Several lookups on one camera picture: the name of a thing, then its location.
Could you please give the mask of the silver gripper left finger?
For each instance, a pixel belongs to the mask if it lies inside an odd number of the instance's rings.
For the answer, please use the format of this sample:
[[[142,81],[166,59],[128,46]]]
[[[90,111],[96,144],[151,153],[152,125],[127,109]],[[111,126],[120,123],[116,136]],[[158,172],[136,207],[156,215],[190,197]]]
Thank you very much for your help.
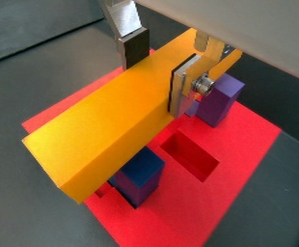
[[[123,68],[130,69],[150,55],[150,30],[142,25],[132,0],[99,0],[111,26]]]

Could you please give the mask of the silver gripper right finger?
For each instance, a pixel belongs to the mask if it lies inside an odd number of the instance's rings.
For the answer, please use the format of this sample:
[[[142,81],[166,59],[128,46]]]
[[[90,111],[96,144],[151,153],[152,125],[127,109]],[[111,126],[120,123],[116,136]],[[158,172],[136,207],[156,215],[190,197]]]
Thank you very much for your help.
[[[168,112],[179,118],[192,106],[195,96],[207,96],[212,91],[214,81],[208,78],[208,71],[219,63],[224,50],[224,42],[198,30],[194,53],[172,70],[168,92]]]

